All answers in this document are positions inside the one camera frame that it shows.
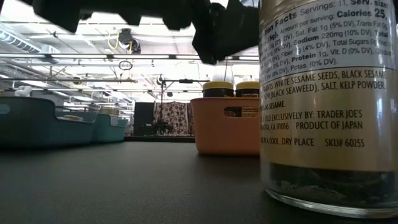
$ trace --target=seasoning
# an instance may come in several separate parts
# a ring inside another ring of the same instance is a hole
[[[261,1],[261,176],[272,197],[332,215],[398,215],[393,5]]]
[[[236,97],[259,97],[259,82],[241,82],[236,85]]]
[[[206,82],[202,92],[203,97],[234,97],[234,85],[223,81]]]

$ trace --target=jar lid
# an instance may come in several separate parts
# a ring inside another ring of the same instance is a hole
[[[242,89],[260,89],[259,82],[241,82],[236,84],[236,90]]]
[[[227,89],[234,89],[234,85],[230,82],[224,81],[213,81],[213,82],[206,82],[203,84],[203,90],[208,90],[212,88],[227,88]]]

